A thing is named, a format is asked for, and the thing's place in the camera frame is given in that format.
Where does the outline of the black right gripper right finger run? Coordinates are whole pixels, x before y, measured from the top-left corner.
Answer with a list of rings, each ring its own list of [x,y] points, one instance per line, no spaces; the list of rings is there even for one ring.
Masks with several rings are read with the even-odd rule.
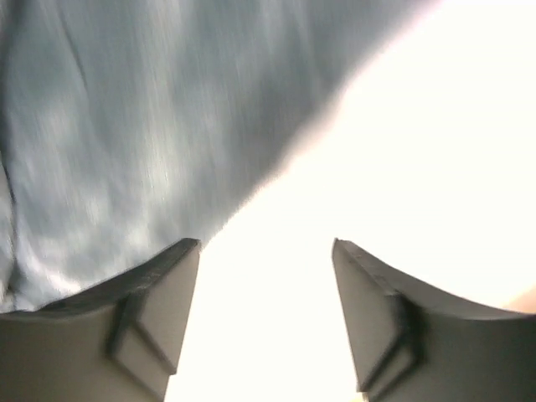
[[[534,315],[454,296],[347,240],[332,262],[366,400],[534,401]]]

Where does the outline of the white pillow yellow edge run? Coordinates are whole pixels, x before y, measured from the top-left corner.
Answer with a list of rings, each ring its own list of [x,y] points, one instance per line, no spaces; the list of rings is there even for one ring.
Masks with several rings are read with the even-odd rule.
[[[170,401],[350,401],[334,239],[458,296],[535,283],[535,4],[439,1],[205,248]]]

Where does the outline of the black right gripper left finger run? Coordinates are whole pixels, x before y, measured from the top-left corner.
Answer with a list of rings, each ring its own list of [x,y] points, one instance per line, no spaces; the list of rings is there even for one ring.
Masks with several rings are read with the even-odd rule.
[[[35,312],[1,317],[4,401],[162,401],[177,372],[200,243]]]

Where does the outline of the grey plush pillowcase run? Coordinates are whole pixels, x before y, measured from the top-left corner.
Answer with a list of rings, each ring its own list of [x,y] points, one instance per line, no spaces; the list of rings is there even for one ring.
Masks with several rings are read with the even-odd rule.
[[[210,239],[424,6],[2,2],[2,312]]]

